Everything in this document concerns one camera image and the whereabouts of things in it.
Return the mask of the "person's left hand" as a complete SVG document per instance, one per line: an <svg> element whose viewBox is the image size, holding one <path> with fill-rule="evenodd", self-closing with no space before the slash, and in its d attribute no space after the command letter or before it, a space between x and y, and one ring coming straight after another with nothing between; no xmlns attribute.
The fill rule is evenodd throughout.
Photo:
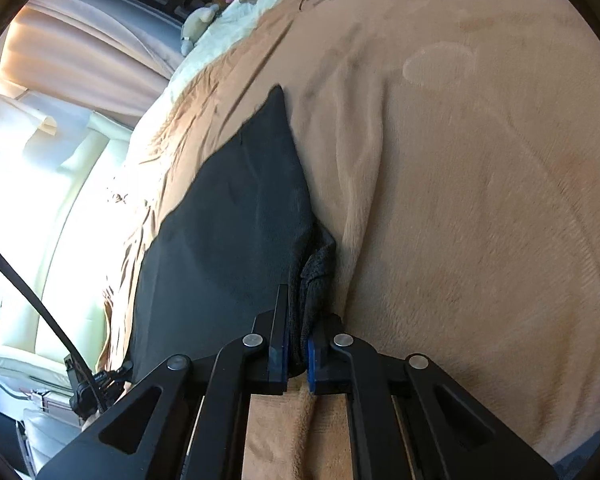
<svg viewBox="0 0 600 480"><path fill-rule="evenodd" d="M81 431L84 432L88 428L90 428L94 424L94 422L96 422L96 420L99 419L101 414L102 413L100 411L96 411L93 415L88 416L86 421L81 426Z"/></svg>

